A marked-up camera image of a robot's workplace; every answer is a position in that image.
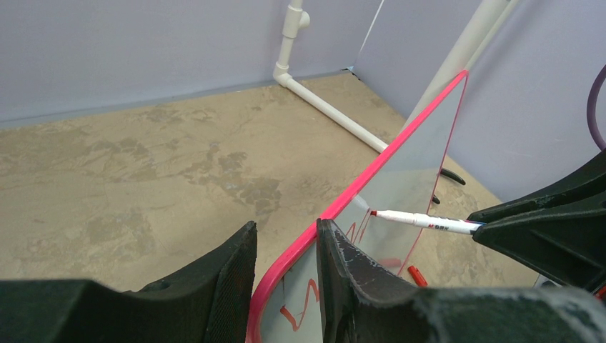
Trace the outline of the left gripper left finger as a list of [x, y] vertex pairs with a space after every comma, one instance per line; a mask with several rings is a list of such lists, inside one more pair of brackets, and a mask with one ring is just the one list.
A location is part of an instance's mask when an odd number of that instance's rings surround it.
[[90, 279], [4, 280], [3, 342], [244, 342], [257, 258], [247, 222], [137, 292]]

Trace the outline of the pink framed whiteboard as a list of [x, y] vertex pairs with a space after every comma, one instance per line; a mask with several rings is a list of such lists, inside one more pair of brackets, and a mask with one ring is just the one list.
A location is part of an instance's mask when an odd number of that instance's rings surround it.
[[[372, 211], [429, 210], [467, 79], [467, 71], [456, 75], [322, 214], [395, 274], [402, 273], [421, 230], [378, 219]], [[315, 241], [311, 225], [262, 277], [250, 305], [248, 342], [322, 340]]]

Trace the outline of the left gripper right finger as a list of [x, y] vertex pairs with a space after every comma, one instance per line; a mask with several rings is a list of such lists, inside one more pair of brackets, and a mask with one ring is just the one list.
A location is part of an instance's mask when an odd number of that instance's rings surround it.
[[574, 287], [420, 288], [317, 221], [325, 342], [603, 342], [605, 306]]

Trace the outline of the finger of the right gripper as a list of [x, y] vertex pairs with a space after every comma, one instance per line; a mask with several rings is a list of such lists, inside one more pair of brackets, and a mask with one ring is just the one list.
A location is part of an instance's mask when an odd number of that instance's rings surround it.
[[588, 199], [605, 190], [605, 151], [563, 179], [519, 199], [477, 210], [470, 221], [490, 223], [498, 219], [549, 209]]
[[605, 290], [605, 193], [480, 227], [478, 244], [561, 284]]

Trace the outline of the red marker cap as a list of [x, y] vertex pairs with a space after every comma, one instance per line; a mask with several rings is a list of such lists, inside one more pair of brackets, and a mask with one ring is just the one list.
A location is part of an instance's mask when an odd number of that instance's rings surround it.
[[408, 266], [407, 271], [418, 287], [425, 288], [428, 286], [427, 280], [424, 278], [423, 274], [418, 268], [413, 265], [410, 265]]

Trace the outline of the white red marker pen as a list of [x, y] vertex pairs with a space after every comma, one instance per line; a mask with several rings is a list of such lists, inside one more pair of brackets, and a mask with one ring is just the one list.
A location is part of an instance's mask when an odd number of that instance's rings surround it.
[[444, 232], [473, 235], [481, 226], [482, 222], [473, 222], [462, 219], [450, 219], [444, 217], [430, 216], [428, 214], [401, 212], [394, 210], [372, 210], [371, 215], [392, 222], [412, 225], [427, 229], [435, 229]]

